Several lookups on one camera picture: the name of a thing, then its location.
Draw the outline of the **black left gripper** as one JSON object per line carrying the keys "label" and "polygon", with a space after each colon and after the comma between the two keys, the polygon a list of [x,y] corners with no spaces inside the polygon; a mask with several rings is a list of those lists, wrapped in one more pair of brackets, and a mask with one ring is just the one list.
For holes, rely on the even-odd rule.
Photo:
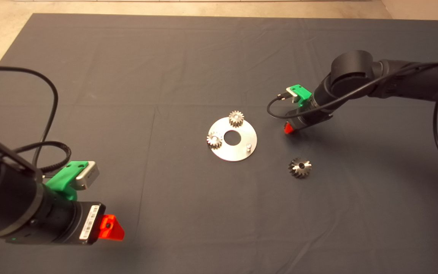
{"label": "black left gripper", "polygon": [[73,244],[94,244],[98,238],[123,241],[125,231],[115,215],[106,214],[101,202],[77,202]]}

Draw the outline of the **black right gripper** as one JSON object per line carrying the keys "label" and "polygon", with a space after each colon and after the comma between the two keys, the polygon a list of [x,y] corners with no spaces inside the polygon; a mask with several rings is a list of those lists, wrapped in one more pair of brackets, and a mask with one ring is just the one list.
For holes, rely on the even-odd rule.
{"label": "black right gripper", "polygon": [[[301,112],[314,110],[319,106],[316,105],[304,105],[301,108],[297,108],[287,112],[287,116],[297,115]],[[323,123],[326,120],[329,120],[333,117],[333,110],[321,109],[310,114],[302,115],[299,117],[289,118],[287,122],[284,124],[284,133],[286,135],[293,134],[296,131],[314,126],[318,123]]]}

